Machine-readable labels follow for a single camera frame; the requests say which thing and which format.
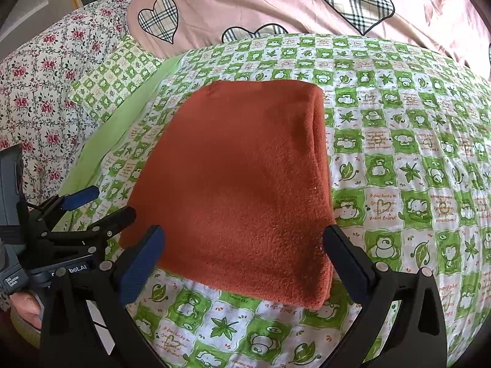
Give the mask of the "person's left forearm sleeve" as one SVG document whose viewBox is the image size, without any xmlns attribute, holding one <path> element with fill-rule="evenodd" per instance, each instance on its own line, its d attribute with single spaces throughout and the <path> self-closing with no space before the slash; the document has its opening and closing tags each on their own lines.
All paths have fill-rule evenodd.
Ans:
<svg viewBox="0 0 491 368">
<path fill-rule="evenodd" d="M 18 312 L 12 308 L 10 312 L 11 322 L 17 333 L 36 349 L 40 348 L 41 331 L 25 321 Z"/>
</svg>

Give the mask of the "person's left hand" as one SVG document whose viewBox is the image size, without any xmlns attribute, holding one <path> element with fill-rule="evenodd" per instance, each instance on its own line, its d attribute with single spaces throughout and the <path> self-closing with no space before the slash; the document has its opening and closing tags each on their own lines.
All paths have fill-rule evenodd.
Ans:
<svg viewBox="0 0 491 368">
<path fill-rule="evenodd" d="M 10 296 L 13 308 L 19 316 L 36 329 L 42 328 L 42 319 L 40 317 L 41 307 L 37 299 L 30 293 L 14 293 Z"/>
</svg>

